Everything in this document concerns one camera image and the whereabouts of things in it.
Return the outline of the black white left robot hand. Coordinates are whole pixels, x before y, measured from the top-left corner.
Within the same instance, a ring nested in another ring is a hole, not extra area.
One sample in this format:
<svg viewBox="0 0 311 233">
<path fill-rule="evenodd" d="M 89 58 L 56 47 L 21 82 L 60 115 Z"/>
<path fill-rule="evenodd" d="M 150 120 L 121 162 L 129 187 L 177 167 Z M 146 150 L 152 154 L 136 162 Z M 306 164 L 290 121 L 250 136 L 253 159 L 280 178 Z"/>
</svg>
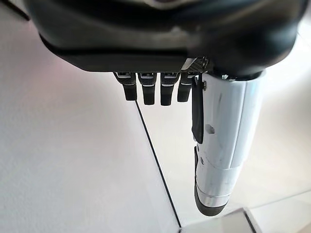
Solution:
<svg viewBox="0 0 311 233">
<path fill-rule="evenodd" d="M 307 0 L 26 0 L 41 41 L 127 100 L 192 100 L 194 197 L 206 216 L 229 201 L 259 117 L 266 68 L 291 52 Z"/>
</svg>

